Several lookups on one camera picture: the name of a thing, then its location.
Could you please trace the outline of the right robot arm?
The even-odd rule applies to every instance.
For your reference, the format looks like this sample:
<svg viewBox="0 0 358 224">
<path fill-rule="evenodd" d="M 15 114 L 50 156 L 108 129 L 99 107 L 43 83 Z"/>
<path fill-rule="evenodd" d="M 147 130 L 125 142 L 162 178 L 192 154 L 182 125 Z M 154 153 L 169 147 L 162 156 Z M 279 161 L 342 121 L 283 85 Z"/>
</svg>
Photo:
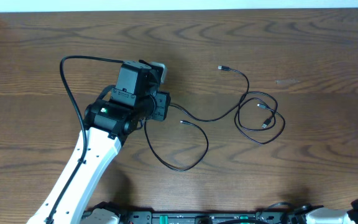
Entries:
<svg viewBox="0 0 358 224">
<path fill-rule="evenodd" d="M 310 204 L 297 208 L 285 216 L 285 224 L 358 224 L 358 199 L 350 210 L 335 210 Z"/>
</svg>

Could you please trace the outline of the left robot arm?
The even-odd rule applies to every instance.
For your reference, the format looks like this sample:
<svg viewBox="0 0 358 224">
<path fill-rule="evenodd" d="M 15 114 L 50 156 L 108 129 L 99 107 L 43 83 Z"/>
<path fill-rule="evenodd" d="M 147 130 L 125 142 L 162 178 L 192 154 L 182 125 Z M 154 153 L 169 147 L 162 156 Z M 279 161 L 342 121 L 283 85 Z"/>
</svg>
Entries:
<svg viewBox="0 0 358 224">
<path fill-rule="evenodd" d="M 81 115 L 73 154 L 44 204 L 29 223 L 79 223 L 108 165 L 139 121 L 163 121 L 170 95 L 160 91 L 162 63 L 122 61 L 117 83 L 107 86 Z"/>
</svg>

